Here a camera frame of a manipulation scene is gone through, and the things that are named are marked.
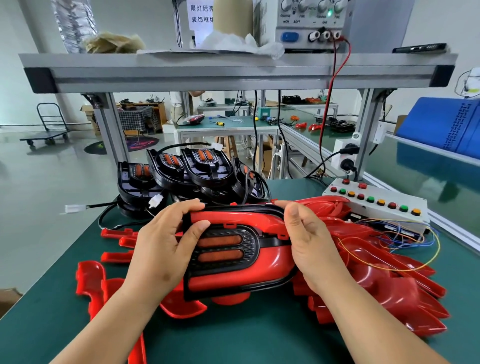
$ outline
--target brown paper roll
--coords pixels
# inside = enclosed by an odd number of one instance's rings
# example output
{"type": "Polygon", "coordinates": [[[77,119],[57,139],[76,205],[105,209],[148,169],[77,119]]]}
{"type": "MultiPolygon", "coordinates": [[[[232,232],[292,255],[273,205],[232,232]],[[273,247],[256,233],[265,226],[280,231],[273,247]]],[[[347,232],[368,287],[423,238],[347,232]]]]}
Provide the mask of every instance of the brown paper roll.
{"type": "Polygon", "coordinates": [[[215,0],[213,29],[245,38],[253,34],[252,0],[215,0]]]}

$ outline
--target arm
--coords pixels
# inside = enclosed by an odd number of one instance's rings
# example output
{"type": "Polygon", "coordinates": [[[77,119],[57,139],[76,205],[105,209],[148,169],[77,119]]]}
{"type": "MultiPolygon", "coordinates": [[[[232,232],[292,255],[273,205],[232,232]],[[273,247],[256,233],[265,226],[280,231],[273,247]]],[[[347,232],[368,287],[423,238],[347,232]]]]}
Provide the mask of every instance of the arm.
{"type": "Polygon", "coordinates": [[[199,97],[200,95],[204,94],[205,91],[189,91],[188,93],[191,97],[199,97]]]}
{"type": "Polygon", "coordinates": [[[330,310],[355,363],[448,363],[356,283],[325,224],[310,209],[276,204],[285,209],[293,259],[330,310]]]}
{"type": "Polygon", "coordinates": [[[179,284],[200,235],[210,225],[196,222],[177,243],[183,214],[204,207],[198,199],[170,205],[140,229],[122,287],[52,364],[125,363],[160,302],[179,284]]]}

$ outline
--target round rug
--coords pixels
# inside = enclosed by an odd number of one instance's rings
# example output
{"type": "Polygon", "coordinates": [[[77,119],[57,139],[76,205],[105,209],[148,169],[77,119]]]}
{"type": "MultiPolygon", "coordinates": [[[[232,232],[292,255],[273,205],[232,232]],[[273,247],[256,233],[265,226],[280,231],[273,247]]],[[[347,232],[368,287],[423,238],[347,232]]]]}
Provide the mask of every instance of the round rug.
{"type": "MultiPolygon", "coordinates": [[[[127,147],[129,152],[133,152],[135,150],[142,150],[142,149],[147,149],[151,146],[154,146],[155,144],[158,143],[157,138],[152,138],[151,136],[132,136],[127,138],[127,147]]],[[[103,141],[101,142],[95,142],[93,144],[90,144],[89,146],[86,146],[84,148],[84,152],[88,154],[107,154],[107,150],[105,149],[105,145],[103,144],[103,141]]]]}

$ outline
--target cart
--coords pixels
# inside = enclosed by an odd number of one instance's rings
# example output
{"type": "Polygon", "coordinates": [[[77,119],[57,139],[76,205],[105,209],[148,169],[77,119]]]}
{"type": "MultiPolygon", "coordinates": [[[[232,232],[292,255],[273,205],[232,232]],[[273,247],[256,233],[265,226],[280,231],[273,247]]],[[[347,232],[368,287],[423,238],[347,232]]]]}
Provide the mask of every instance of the cart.
{"type": "Polygon", "coordinates": [[[37,104],[36,106],[36,111],[38,113],[38,116],[40,117],[40,120],[42,121],[43,127],[45,128],[44,132],[38,132],[35,133],[29,137],[22,138],[20,140],[25,140],[27,144],[31,147],[34,146],[33,141],[34,140],[45,140],[45,144],[47,145],[53,145],[55,144],[55,137],[57,136],[62,136],[62,138],[66,141],[68,140],[68,130],[67,124],[65,123],[65,119],[63,118],[63,115],[61,113],[60,107],[58,104],[54,102],[41,102],[37,104]],[[58,115],[42,115],[40,112],[40,107],[42,105],[55,105],[58,109],[59,114],[58,115]],[[44,118],[56,118],[56,120],[47,120],[48,123],[45,123],[44,118]],[[52,126],[63,126],[63,129],[49,129],[47,125],[52,126]]]}

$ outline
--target blue power switch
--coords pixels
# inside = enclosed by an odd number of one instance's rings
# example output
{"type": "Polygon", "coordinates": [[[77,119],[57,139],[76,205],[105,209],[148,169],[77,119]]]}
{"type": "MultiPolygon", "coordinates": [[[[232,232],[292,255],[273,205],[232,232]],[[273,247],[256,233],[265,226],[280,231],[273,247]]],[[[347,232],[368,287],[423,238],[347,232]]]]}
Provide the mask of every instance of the blue power switch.
{"type": "Polygon", "coordinates": [[[297,32],[284,32],[284,33],[282,33],[282,42],[294,43],[298,39],[299,39],[299,34],[297,32]]]}

